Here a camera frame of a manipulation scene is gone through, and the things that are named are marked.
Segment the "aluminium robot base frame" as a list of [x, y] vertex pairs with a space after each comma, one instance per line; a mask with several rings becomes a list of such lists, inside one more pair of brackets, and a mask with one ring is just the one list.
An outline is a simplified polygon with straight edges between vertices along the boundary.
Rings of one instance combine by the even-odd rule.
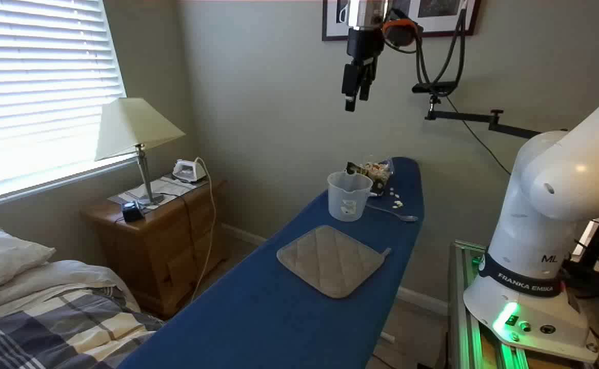
[[449, 363], [453, 369], [596, 369], [599, 341], [569, 290], [522, 297], [506, 286], [467, 290], [486, 253], [455, 240], [449, 249]]

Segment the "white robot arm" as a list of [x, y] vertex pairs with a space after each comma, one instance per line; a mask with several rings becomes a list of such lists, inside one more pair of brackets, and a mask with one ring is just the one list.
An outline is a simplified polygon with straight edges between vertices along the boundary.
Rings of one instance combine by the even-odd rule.
[[570, 131], [530, 137], [515, 160], [465, 309], [519, 349], [596, 361], [587, 318], [560, 268], [577, 230], [599, 218], [599, 106]]

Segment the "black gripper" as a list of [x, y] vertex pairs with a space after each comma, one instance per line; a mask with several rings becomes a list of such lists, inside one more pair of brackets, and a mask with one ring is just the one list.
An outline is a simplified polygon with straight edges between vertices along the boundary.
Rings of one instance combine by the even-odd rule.
[[382, 22], [386, 17], [386, 0], [350, 0], [350, 63], [342, 72], [345, 110], [353, 112], [360, 99], [370, 99], [371, 82], [375, 79], [375, 61], [383, 49]]

